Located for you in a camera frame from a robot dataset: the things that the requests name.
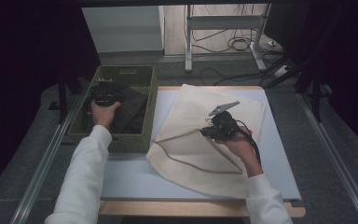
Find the gray carpet floor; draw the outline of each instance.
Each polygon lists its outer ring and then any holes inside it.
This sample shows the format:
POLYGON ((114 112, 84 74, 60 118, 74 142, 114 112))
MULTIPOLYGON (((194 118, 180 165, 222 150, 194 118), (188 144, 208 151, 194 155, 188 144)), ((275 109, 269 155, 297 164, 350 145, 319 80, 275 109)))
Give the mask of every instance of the gray carpet floor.
MULTIPOLYGON (((271 56, 268 61, 277 60, 271 56)), ((185 72, 183 58, 161 55, 101 55, 103 64, 154 64, 159 86, 190 85, 259 85, 273 76, 256 74, 251 55, 196 56, 193 71, 185 72)), ((87 87, 88 81, 80 79, 87 87)), ((307 214, 294 218, 294 223, 358 223, 358 212, 337 175, 332 162, 310 124, 297 93, 296 77, 291 77, 266 94, 272 109, 282 143, 295 175, 295 179, 307 208, 307 214)), ((44 154, 44 150, 58 126, 59 111, 48 110, 51 102, 58 101, 54 86, 43 93, 42 104, 34 123, 23 139, 13 160, 0 177, 0 223, 8 223, 44 154)), ((340 156, 358 184, 358 137, 340 119, 328 103, 321 100, 322 124, 335 144, 340 156)), ((27 223, 43 223, 52 213, 55 200, 76 148, 65 136, 27 223)), ((250 223, 249 218, 165 218, 165 217, 110 217, 100 216, 98 223, 250 223)))

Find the table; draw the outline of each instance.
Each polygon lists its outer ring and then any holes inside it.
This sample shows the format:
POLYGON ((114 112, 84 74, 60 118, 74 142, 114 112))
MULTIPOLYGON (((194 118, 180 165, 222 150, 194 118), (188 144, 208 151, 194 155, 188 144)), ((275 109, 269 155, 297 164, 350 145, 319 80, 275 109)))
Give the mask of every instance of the table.
MULTIPOLYGON (((260 87, 208 87, 266 103, 260 134, 263 169, 274 188, 281 191, 291 217, 303 217, 296 181, 281 138, 260 87)), ((152 138, 170 111, 179 87, 159 87, 152 138)), ((245 201, 210 197, 179 187, 162 178, 148 164, 145 154, 112 154, 106 164, 100 214, 116 216, 244 217, 245 201)))

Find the hand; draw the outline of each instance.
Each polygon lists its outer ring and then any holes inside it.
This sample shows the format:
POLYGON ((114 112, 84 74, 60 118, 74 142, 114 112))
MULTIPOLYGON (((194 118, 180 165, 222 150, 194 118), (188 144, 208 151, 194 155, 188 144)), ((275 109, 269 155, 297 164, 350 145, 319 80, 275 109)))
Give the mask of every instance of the hand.
MULTIPOLYGON (((241 127, 243 131, 252 134, 252 131, 246 127, 241 127)), ((223 144, 236 156, 240 157, 241 161, 246 167, 248 176, 255 176, 263 174, 260 162, 258 161, 254 149, 249 141, 241 133, 237 133, 233 138, 223 141, 214 140, 216 144, 223 144)))
POLYGON ((121 106, 120 102, 115 102, 110 106, 99 106, 93 100, 91 102, 91 113, 94 124, 102 125, 109 130, 110 123, 112 123, 115 111, 119 106, 121 106))

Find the desk leg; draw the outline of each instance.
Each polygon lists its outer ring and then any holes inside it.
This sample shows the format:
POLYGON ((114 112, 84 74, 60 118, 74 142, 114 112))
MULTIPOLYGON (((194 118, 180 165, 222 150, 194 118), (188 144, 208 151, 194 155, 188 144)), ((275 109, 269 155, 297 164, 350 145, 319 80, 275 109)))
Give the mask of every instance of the desk leg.
POLYGON ((258 51, 258 45, 260 43, 261 34, 264 30, 264 25, 266 24, 267 15, 269 14, 269 7, 271 4, 267 4, 264 8, 263 13, 261 14, 260 21, 258 23, 257 32, 255 34, 255 42, 251 42, 250 49, 255 58, 255 63, 257 64, 259 71, 266 71, 266 66, 264 65, 263 58, 260 56, 258 51))
POLYGON ((187 72, 191 72, 192 55, 191 55, 191 5, 187 5, 187 18, 186 18, 186 57, 185 57, 185 69, 187 72))

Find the white wall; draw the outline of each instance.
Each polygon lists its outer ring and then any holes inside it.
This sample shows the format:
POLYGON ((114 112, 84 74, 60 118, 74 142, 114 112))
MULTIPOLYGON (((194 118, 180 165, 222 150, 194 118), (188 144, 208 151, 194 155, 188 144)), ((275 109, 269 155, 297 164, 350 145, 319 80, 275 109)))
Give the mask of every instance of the white wall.
POLYGON ((162 7, 84 7, 98 52, 163 50, 162 7))

